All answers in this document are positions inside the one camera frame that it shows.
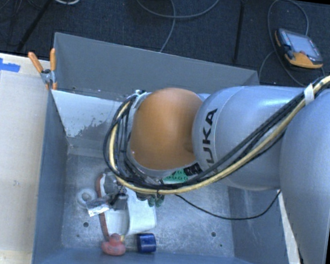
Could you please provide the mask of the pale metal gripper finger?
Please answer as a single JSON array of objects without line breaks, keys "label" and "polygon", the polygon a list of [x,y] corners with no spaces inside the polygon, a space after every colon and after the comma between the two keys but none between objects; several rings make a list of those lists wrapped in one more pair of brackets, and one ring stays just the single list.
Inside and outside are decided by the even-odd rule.
[{"label": "pale metal gripper finger", "polygon": [[101,204],[101,205],[100,204],[98,204],[98,205],[95,205],[95,204],[87,205],[87,212],[88,212],[88,215],[90,217],[103,214],[108,210],[110,210],[110,207],[108,205],[104,205],[104,204]]},{"label": "pale metal gripper finger", "polygon": [[103,198],[96,198],[96,199],[87,201],[86,204],[87,205],[99,206],[99,207],[107,207],[107,208],[111,207],[109,201],[105,200]]}]

